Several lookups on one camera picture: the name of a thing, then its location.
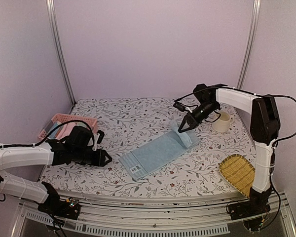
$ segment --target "white cup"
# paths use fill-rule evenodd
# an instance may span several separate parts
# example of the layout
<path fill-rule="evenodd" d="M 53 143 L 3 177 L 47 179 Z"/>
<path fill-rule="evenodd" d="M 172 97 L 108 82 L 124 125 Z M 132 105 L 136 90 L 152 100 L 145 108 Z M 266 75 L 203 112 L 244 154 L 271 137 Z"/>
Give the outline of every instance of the white cup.
<path fill-rule="evenodd" d="M 224 111 L 219 112 L 221 117 L 212 123 L 212 128 L 216 132 L 227 132 L 231 123 L 233 122 L 233 117 L 227 114 Z"/>

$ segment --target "gray fabric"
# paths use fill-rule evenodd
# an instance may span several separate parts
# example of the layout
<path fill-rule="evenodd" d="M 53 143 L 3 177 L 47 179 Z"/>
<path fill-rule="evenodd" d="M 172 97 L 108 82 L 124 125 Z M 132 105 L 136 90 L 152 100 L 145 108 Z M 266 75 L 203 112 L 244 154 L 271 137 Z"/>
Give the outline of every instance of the gray fabric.
<path fill-rule="evenodd" d="M 172 131 L 119 159 L 134 180 L 155 172 L 200 142 L 192 131 L 179 133 L 176 123 L 171 123 L 171 127 Z"/>

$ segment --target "wire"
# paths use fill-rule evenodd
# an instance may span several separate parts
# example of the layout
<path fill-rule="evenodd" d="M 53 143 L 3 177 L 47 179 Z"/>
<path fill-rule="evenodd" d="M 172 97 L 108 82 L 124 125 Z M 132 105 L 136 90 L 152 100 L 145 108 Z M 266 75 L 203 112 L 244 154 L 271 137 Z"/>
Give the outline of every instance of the wire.
<path fill-rule="evenodd" d="M 5 201 L 5 194 L 3 194 L 3 199 L 0 199 L 0 202 L 4 202 Z"/>
<path fill-rule="evenodd" d="M 263 227 L 260 229 L 260 231 L 266 229 L 267 227 L 269 227 L 269 226 L 273 223 L 273 221 L 275 221 L 276 217 L 278 216 L 278 214 L 279 214 L 279 212 L 280 212 L 280 210 L 281 210 L 281 196 L 280 196 L 280 194 L 277 192 L 277 190 L 275 189 L 275 187 L 274 187 L 274 185 L 273 185 L 273 182 L 272 182 L 272 176 L 270 176 L 270 183 L 271 183 L 271 187 L 272 187 L 272 189 L 275 191 L 276 195 L 278 196 L 278 201 L 279 201 L 279 203 L 278 203 L 278 209 L 277 209 L 277 212 L 276 212 L 274 218 L 273 218 L 273 219 L 272 219 L 272 220 L 271 220 L 266 226 L 263 226 Z"/>
<path fill-rule="evenodd" d="M 82 121 L 82 120 L 78 120 L 78 119 L 74 119 L 74 120 L 70 120 L 70 121 L 66 121 L 66 122 L 63 122 L 62 124 L 56 126 L 54 129 L 52 129 L 40 142 L 37 142 L 35 144 L 9 144 L 9 145 L 2 145 L 0 146 L 0 149 L 1 148 L 9 148 L 9 147 L 37 147 L 39 145 L 41 145 L 43 142 L 45 142 L 48 137 L 58 128 L 64 126 L 65 124 L 67 123 L 71 123 L 71 122 L 81 122 L 83 124 L 85 124 L 87 126 L 87 128 L 92 132 L 92 128 L 90 127 L 89 124 L 87 124 L 85 121 Z M 95 144 L 95 141 L 94 141 L 94 136 L 92 136 L 92 141 L 93 141 L 93 145 Z"/>
<path fill-rule="evenodd" d="M 222 116 L 222 114 L 220 114 L 220 113 L 218 113 L 218 112 L 216 112 L 215 110 L 214 110 L 214 112 L 216 113 L 216 114 L 218 114 L 218 117 L 214 120 L 214 121 L 207 121 L 206 119 L 204 119 L 204 121 L 205 122 L 210 122 L 210 123 L 213 123 L 213 122 L 216 122 L 217 120 L 219 120 L 220 119 L 220 117 Z"/>
<path fill-rule="evenodd" d="M 190 94 L 187 94 L 187 95 L 185 95 L 185 96 L 183 96 L 183 97 L 181 97 L 181 98 L 179 98 L 179 99 L 176 99 L 175 102 L 178 102 L 178 101 L 180 101 L 180 100 L 182 100 L 182 99 L 184 99 L 184 98 L 186 98 L 186 97 L 188 97 L 188 96 L 190 96 L 190 95 L 193 95 L 193 94 L 198 93 L 198 92 L 201 92 L 201 91 L 210 90 L 210 89 L 220 89 L 220 88 L 222 88 L 222 89 L 236 90 L 236 91 L 240 91 L 240 92 L 248 93 L 248 94 L 250 94 L 250 95 L 254 95 L 254 96 L 256 96 L 256 97 L 264 97 L 264 98 L 265 98 L 265 97 L 282 97 L 282 98 L 289 98 L 289 99 L 293 100 L 293 101 L 296 103 L 296 99 L 293 98 L 292 96 L 289 96 L 289 95 L 257 95 L 257 94 L 254 94 L 254 93 L 252 93 L 252 92 L 249 92 L 249 91 L 240 90 L 240 89 L 231 88 L 231 87 L 226 87 L 226 86 L 213 86 L 213 87 L 207 87 L 207 88 L 204 88 L 204 89 L 198 90 L 198 91 L 196 91 L 196 92 L 192 92 L 192 93 L 190 93 Z M 294 136 L 296 136 L 296 132 L 295 132 L 294 134 L 290 135 L 290 136 L 287 136 L 287 137 L 283 137 L 283 138 L 277 139 L 277 140 L 275 140 L 275 142 L 273 143 L 273 146 L 274 146 L 274 147 L 277 147 L 279 141 L 287 140 L 287 139 L 290 139 L 290 138 L 292 138 L 292 137 L 294 137 Z"/>
<path fill-rule="evenodd" d="M 296 103 L 296 99 L 293 98 L 292 96 L 289 96 L 289 95 L 262 95 L 262 97 L 282 97 L 282 98 L 289 98 L 289 99 L 293 100 Z M 296 132 L 293 133 L 290 136 L 283 137 L 283 138 L 280 138 L 280 139 L 276 139 L 275 142 L 273 143 L 273 146 L 277 147 L 279 141 L 287 140 L 287 139 L 290 139 L 290 138 L 292 138 L 294 136 L 296 136 Z"/>
<path fill-rule="evenodd" d="M 54 227 L 55 227 L 55 224 L 56 224 L 56 225 L 59 227 L 61 233 L 63 233 L 64 237 L 67 237 L 67 235 L 65 234 L 63 228 L 61 227 L 61 223 L 59 222 L 59 220 L 58 220 L 55 216 L 53 216 L 53 215 L 47 213 L 47 209 L 46 209 L 46 208 L 44 208 L 43 206 L 41 206 L 41 207 L 42 207 L 43 209 L 45 209 L 45 213 L 46 213 L 47 215 L 49 215 L 50 218 L 53 220 L 53 225 L 54 225 Z"/>
<path fill-rule="evenodd" d="M 236 88 L 232 88 L 232 87 L 228 87 L 228 86 L 212 86 L 212 87 L 207 87 L 207 88 L 204 88 L 204 89 L 198 90 L 198 91 L 196 91 L 196 92 L 192 92 L 192 93 L 190 93 L 190 94 L 187 94 L 187 95 L 185 95 L 185 96 L 182 96 L 182 97 L 180 97 L 179 99 L 176 99 L 175 102 L 178 102 L 178 101 L 180 101 L 180 100 L 182 100 L 182 99 L 184 99 L 184 98 L 186 98 L 186 97 L 188 97 L 188 96 L 190 96 L 190 95 L 196 94 L 196 93 L 201 92 L 201 91 L 204 91 L 204 90 L 220 89 L 220 88 L 222 88 L 222 89 L 236 90 L 236 91 L 240 91 L 240 92 L 248 93 L 248 94 L 250 94 L 250 95 L 255 95 L 255 94 L 252 93 L 252 92 L 245 91 L 245 90 L 240 90 L 240 89 L 236 89 Z"/>

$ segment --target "woven tray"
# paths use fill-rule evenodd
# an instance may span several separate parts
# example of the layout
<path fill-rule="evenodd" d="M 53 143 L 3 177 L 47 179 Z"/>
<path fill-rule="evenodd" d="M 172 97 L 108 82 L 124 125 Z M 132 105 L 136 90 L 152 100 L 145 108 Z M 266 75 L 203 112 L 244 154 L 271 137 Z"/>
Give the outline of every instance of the woven tray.
<path fill-rule="evenodd" d="M 220 163 L 219 171 L 227 182 L 249 198 L 256 170 L 247 159 L 239 154 L 230 155 Z"/>

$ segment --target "blue towel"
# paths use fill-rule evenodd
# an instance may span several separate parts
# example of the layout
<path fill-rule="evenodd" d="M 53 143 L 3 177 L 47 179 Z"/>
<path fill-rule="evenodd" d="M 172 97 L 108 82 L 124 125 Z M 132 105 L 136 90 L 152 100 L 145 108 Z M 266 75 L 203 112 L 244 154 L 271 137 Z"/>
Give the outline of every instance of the blue towel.
<path fill-rule="evenodd" d="M 196 146 L 200 139 L 192 132 L 178 132 L 178 125 L 171 123 L 172 131 L 144 144 L 119 160 L 136 181 L 163 167 Z"/>

